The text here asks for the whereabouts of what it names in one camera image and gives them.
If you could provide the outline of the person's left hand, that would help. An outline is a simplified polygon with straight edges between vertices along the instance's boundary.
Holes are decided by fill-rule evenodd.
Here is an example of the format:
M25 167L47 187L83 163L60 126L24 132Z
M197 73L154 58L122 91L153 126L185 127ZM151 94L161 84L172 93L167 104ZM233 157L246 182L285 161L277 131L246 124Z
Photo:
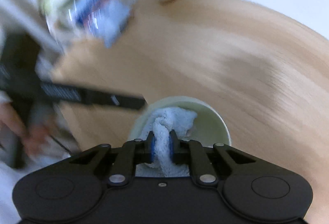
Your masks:
M37 156L48 143L47 138L56 127L56 118L51 116L48 120L27 128L10 103L1 103L1 129L3 127L9 128L21 138L29 157Z

